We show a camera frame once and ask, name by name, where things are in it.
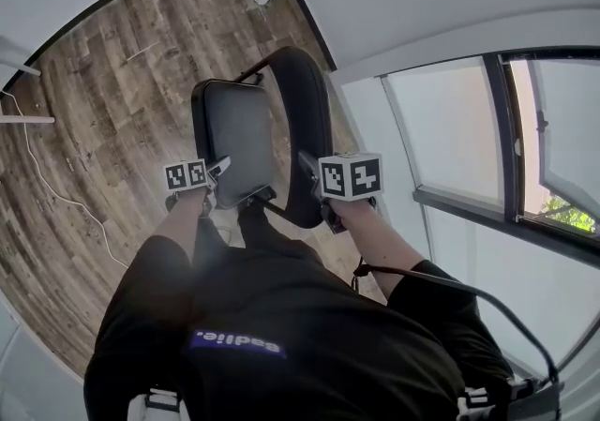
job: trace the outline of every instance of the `black chair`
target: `black chair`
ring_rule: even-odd
[[[271,68],[277,81],[290,128],[292,169],[285,209],[261,195],[271,189],[277,168],[268,95],[259,85],[244,83],[264,68]],[[301,228],[314,228],[323,221],[321,203],[311,194],[314,181],[299,157],[301,152],[316,159],[333,155],[327,89],[309,54],[283,48],[233,81],[198,83],[191,108],[198,158],[204,158],[207,165],[225,156],[232,160],[218,179],[217,208],[229,209],[253,196],[257,203]]]

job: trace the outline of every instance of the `green foliage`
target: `green foliage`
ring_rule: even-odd
[[[547,218],[554,219],[569,226],[574,226],[588,233],[595,233],[596,223],[583,211],[575,207],[569,207],[570,204],[563,198],[552,194],[542,208],[541,213],[556,211],[554,214],[548,214]]]

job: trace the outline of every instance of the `shirt logo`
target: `shirt logo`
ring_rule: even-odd
[[[196,348],[253,351],[255,353],[274,354],[276,356],[286,357],[283,348],[274,342],[253,338],[248,335],[235,335],[233,333],[195,331],[189,349],[193,350]]]

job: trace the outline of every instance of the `shirt sleeve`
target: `shirt sleeve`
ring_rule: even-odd
[[[413,271],[456,280],[427,260]],[[388,307],[431,331],[456,361],[467,386],[490,386],[513,377],[479,317],[474,294],[405,276],[392,291]]]
[[[150,237],[121,279],[83,384],[90,421],[127,420],[129,402],[177,366],[191,306],[191,266],[173,241]]]

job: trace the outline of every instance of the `chair seat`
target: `chair seat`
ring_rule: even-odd
[[[192,97],[198,156],[207,163],[229,156],[232,164],[218,179],[218,207],[229,209],[271,185],[276,163],[268,96],[260,86],[209,80]],[[199,132],[199,110],[205,120]]]

